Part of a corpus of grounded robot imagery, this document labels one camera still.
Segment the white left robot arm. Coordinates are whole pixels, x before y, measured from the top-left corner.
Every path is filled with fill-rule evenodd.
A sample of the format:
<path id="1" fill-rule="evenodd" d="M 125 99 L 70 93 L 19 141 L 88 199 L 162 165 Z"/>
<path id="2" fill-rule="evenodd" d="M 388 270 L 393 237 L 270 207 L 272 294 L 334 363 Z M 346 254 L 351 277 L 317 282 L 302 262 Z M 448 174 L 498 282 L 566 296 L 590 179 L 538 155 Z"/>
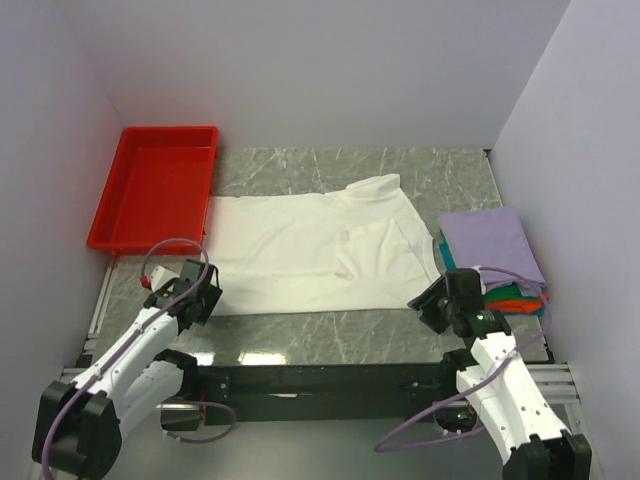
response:
<path id="1" fill-rule="evenodd" d="M 158 404 L 200 399 L 196 358 L 168 345 L 205 324 L 221 295 L 217 268 L 186 260 L 102 357 L 70 382 L 54 381 L 44 390 L 32 446 L 44 478 L 57 472 L 104 478 L 130 431 Z"/>

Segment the white t-shirt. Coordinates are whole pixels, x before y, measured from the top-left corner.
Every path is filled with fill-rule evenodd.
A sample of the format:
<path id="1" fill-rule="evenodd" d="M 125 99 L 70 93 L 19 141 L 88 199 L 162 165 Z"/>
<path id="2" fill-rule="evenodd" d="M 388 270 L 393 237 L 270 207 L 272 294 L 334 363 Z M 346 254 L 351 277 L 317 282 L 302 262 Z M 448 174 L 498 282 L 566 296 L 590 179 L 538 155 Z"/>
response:
<path id="1" fill-rule="evenodd" d="M 440 276 L 397 174 L 325 194 L 217 197 L 206 232 L 216 316 L 405 309 Z"/>

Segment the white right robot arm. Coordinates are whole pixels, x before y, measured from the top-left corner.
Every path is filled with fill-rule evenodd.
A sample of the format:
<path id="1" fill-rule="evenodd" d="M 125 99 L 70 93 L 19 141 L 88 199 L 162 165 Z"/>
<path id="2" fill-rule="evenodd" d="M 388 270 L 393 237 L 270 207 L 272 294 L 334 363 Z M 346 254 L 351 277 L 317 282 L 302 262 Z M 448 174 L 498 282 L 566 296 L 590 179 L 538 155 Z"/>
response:
<path id="1" fill-rule="evenodd" d="M 436 409 L 466 400 L 497 447 L 505 479 L 587 479 L 592 449 L 556 415 L 527 368 L 504 315 L 484 303 L 479 270 L 446 271 L 410 301 L 433 331 L 462 349 L 443 355 Z"/>

